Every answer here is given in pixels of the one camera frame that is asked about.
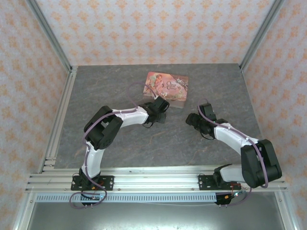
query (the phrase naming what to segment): wallpaper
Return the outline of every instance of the wallpaper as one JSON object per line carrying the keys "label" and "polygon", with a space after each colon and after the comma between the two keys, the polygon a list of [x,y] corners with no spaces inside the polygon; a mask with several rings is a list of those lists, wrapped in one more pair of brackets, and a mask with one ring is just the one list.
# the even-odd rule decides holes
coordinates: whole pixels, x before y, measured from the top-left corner
{"label": "wallpaper", "polygon": [[273,142],[302,226],[307,226],[306,15],[306,3],[287,0],[245,74],[260,128]]}
{"label": "wallpaper", "polygon": [[12,229],[67,73],[24,0],[0,1],[0,229]]}
{"label": "wallpaper", "polygon": [[38,0],[72,65],[240,63],[273,0]]}

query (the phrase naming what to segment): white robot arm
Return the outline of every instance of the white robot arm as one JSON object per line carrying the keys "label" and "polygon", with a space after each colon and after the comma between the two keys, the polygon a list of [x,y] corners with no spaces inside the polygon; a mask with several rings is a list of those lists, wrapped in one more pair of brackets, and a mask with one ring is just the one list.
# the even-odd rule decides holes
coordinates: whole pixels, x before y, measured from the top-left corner
{"label": "white robot arm", "polygon": [[[122,124],[120,128],[123,128],[125,126],[130,126],[134,124],[144,124],[148,118],[148,113],[145,109],[138,106],[138,109],[133,113],[127,113],[130,111],[134,111],[135,109],[125,109],[125,110],[116,110],[113,109],[113,112],[120,112],[119,114],[115,114],[116,117],[120,118],[122,120]],[[87,157],[87,168],[88,168],[88,174],[90,178],[94,178],[100,173],[100,164],[103,157],[103,154],[105,152],[104,149],[96,149],[91,144],[91,141],[87,141],[87,150],[90,151]],[[85,163],[83,163],[82,171],[85,171]]]}
{"label": "white robot arm", "polygon": [[164,123],[169,103],[161,97],[137,108],[116,110],[103,106],[84,127],[86,156],[79,176],[73,176],[72,190],[92,190],[100,178],[100,164],[106,148],[113,142],[118,131],[134,124]]}
{"label": "white robot arm", "polygon": [[[228,164],[214,170],[214,183],[219,188],[228,182],[247,183],[251,188],[256,188],[265,184],[265,177],[270,182],[282,176],[270,141],[251,138],[233,128],[224,119],[217,120],[210,103],[200,105],[199,109],[202,114],[189,114],[186,123],[193,126],[202,135],[210,135],[213,139],[224,142],[241,155],[241,165]],[[262,159],[259,159],[255,147]]]}

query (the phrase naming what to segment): table surface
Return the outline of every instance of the table surface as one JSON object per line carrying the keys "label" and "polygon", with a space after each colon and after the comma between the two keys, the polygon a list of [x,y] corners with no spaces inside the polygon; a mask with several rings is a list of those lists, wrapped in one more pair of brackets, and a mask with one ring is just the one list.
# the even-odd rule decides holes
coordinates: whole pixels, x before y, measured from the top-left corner
{"label": "table surface", "polygon": [[[103,156],[101,167],[149,167],[240,163],[240,156],[218,140],[206,140],[185,123],[197,113],[200,98],[207,98],[217,118],[227,120],[245,134],[260,138],[260,130],[238,64],[177,64],[80,66],[66,112],[55,168],[80,168],[85,147],[83,128],[104,105],[127,109],[132,82],[145,82],[147,73],[189,76],[188,98],[183,109],[170,107],[164,124],[147,129],[141,125],[122,128]],[[144,101],[142,86],[131,88],[137,104]]]}

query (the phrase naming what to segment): illustrated cover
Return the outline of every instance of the illustrated cover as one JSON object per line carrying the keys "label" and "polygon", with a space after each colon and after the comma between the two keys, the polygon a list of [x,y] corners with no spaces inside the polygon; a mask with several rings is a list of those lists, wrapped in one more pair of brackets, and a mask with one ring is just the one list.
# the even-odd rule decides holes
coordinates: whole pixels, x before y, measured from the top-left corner
{"label": "illustrated cover", "polygon": [[[183,108],[188,94],[187,76],[166,73],[149,72],[146,84],[149,85],[157,96],[161,96],[170,103],[170,106]],[[153,97],[153,93],[144,87],[144,96]]]}

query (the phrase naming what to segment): cable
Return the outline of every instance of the cable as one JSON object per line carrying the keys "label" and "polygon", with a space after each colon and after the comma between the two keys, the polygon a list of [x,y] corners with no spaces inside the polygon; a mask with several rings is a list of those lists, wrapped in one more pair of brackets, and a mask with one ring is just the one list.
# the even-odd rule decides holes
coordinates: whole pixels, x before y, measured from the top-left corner
{"label": "cable", "polygon": [[207,140],[214,140],[214,138],[209,139],[209,138],[205,137],[202,133],[201,133],[201,136],[202,136],[203,138],[207,139]]}
{"label": "cable", "polygon": [[169,206],[186,206],[186,207],[198,207],[198,206],[210,206],[215,204],[206,204],[206,205],[177,205],[177,204],[164,204],[164,203],[140,203],[140,204],[149,204],[149,205],[169,205]]}
{"label": "cable", "polygon": [[153,126],[153,123],[148,127],[146,127],[144,124],[142,126],[145,127],[145,128],[151,128]]}
{"label": "cable", "polygon": [[245,202],[245,201],[249,198],[249,196],[251,195],[251,190],[252,190],[252,188],[249,189],[248,194],[247,194],[242,200],[240,200],[239,202],[236,202],[236,203],[234,203],[234,204],[229,204],[229,205],[221,205],[221,207],[229,207],[229,206],[235,206],[235,205],[240,205],[240,204],[242,204],[242,203]]}
{"label": "cable", "polygon": [[[106,196],[107,196],[107,191],[106,191],[106,189],[105,189],[103,186],[101,186],[101,185],[97,184],[95,181],[93,181],[93,180],[91,179],[91,177],[89,176],[89,174],[88,174],[88,170],[87,170],[87,158],[88,158],[88,155],[89,155],[89,153],[90,153],[90,151],[91,151],[91,147],[86,143],[86,136],[89,134],[89,132],[90,132],[97,124],[99,124],[103,119],[105,119],[105,118],[107,118],[107,117],[109,117],[109,116],[111,116],[111,115],[116,115],[116,114],[129,114],[129,113],[134,113],[134,112],[137,111],[138,106],[137,106],[137,104],[133,101],[133,99],[130,97],[130,94],[129,94],[129,89],[131,88],[131,86],[136,85],[136,84],[144,85],[145,87],[147,87],[147,88],[154,94],[154,97],[156,98],[156,95],[155,95],[154,91],[153,91],[148,85],[146,85],[146,84],[144,84],[144,83],[142,83],[142,82],[134,82],[134,83],[132,83],[130,86],[128,86],[127,91],[126,91],[126,94],[127,94],[128,99],[129,99],[129,100],[132,102],[132,104],[135,106],[135,109],[130,110],[130,111],[116,111],[116,112],[111,112],[111,113],[109,113],[109,114],[103,115],[101,118],[99,118],[97,121],[95,121],[95,122],[87,129],[87,131],[85,131],[85,133],[84,133],[84,135],[83,135],[82,142],[83,142],[83,144],[84,144],[84,145],[86,146],[86,148],[87,148],[87,151],[86,151],[86,154],[85,154],[85,158],[84,158],[85,175],[86,175],[87,179],[88,179],[92,184],[94,184],[94,185],[97,186],[98,188],[101,188],[101,189],[105,192],[104,197],[103,197],[99,202],[97,202],[97,203],[95,203],[95,204],[91,204],[91,207],[97,206],[97,205],[101,204],[101,203],[105,200],[105,198],[106,198]],[[70,198],[69,198],[69,204],[70,204],[70,206],[71,206],[72,208],[75,208],[75,209],[87,208],[87,206],[78,207],[78,206],[73,205],[73,203],[71,202],[71,200],[72,200],[73,196],[74,196],[74,195],[77,195],[77,194],[81,194],[81,195],[93,195],[94,193],[89,193],[89,192],[76,192],[76,193],[73,193],[73,194],[70,196]]]}
{"label": "cable", "polygon": [[268,174],[267,174],[267,171],[265,169],[265,165],[264,165],[264,162],[263,162],[263,159],[262,159],[262,156],[261,156],[261,153],[259,151],[259,149],[257,148],[257,146],[255,145],[255,143],[250,140],[250,138],[248,136],[246,136],[244,133],[232,128],[232,127],[227,127],[227,126],[223,126],[221,124],[218,124],[218,123],[215,123],[214,121],[210,120],[209,118],[207,118],[201,111],[201,108],[200,108],[200,101],[198,102],[198,105],[197,105],[197,109],[198,109],[198,112],[200,113],[200,115],[208,122],[216,125],[216,126],[219,126],[219,127],[222,127],[222,128],[226,128],[226,129],[229,129],[237,134],[239,134],[241,137],[245,138],[249,143],[251,143],[251,145],[254,147],[257,155],[258,155],[258,158],[260,160],[260,164],[261,164],[261,167],[262,167],[262,171],[263,171],[263,175],[264,175],[264,181],[265,181],[265,185],[261,185],[262,188],[267,188],[268,185],[269,185],[269,179],[268,179]]}

